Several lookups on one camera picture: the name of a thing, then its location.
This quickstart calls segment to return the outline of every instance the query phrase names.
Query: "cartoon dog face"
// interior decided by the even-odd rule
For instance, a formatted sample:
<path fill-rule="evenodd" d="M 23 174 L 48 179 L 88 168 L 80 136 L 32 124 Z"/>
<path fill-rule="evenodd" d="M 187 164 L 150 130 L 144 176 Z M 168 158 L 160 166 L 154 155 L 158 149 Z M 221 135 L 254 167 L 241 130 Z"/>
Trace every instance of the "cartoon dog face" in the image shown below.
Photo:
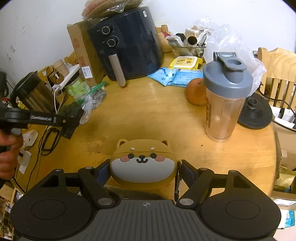
<path fill-rule="evenodd" d="M 132 189 L 153 189 L 174 179 L 177 162 L 166 141 L 121 139 L 117 147 L 110 170 L 118 183 Z"/>

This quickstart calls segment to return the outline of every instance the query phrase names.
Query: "pink cheek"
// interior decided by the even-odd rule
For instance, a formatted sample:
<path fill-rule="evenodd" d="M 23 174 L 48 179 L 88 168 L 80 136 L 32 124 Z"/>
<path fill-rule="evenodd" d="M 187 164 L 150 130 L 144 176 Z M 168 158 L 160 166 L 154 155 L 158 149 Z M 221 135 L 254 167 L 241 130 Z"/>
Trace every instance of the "pink cheek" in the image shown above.
<path fill-rule="evenodd" d="M 120 158 L 120 160 L 121 160 L 122 162 L 127 162 L 127 161 L 129 161 L 129 158 L 128 158 L 128 156 L 122 156 L 122 157 Z"/>
<path fill-rule="evenodd" d="M 157 156 L 157 157 L 155 158 L 155 160 L 156 160 L 156 161 L 159 161 L 159 162 L 162 162 L 162 161 L 165 160 L 165 158 L 164 158 L 163 156 Z"/>

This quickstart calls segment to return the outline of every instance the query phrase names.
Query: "control dial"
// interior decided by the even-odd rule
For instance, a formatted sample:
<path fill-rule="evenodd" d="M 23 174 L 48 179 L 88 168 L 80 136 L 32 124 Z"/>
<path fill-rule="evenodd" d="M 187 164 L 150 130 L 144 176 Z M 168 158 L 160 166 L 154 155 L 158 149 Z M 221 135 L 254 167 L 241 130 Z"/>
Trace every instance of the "control dial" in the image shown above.
<path fill-rule="evenodd" d="M 116 37 L 116 36 L 111 36 L 111 37 L 108 39 L 108 41 L 107 41 L 107 45 L 108 45 L 109 47 L 115 47 L 115 46 L 118 44 L 118 42 L 119 42 L 118 37 Z"/>
<path fill-rule="evenodd" d="M 112 25 L 111 24 L 106 24 L 104 27 L 102 27 L 102 34 L 108 35 L 112 32 Z"/>

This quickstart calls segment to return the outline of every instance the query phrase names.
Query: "shaker bottle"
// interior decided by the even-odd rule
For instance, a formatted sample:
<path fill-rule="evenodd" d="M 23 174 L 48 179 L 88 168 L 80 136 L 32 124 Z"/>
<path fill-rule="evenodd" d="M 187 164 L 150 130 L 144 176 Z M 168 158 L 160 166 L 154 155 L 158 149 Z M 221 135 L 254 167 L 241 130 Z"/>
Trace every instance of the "shaker bottle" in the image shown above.
<path fill-rule="evenodd" d="M 253 77 L 236 53 L 214 52 L 204 67 L 206 134 L 216 142 L 227 141 L 249 95 Z"/>

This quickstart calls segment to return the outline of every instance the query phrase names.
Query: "kettle lid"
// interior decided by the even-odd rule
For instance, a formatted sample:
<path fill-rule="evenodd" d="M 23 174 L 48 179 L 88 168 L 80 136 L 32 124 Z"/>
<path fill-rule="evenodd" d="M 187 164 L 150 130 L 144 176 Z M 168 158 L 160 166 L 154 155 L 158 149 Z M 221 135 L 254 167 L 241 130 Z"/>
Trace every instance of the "kettle lid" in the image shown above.
<path fill-rule="evenodd" d="M 239 99 L 250 93 L 253 77 L 235 52 L 214 52 L 214 61 L 203 69 L 203 82 L 219 96 Z"/>
<path fill-rule="evenodd" d="M 33 92 L 40 81 L 41 79 L 37 75 L 37 71 L 30 72 L 16 84 L 14 91 L 16 91 L 19 98 L 26 98 Z"/>

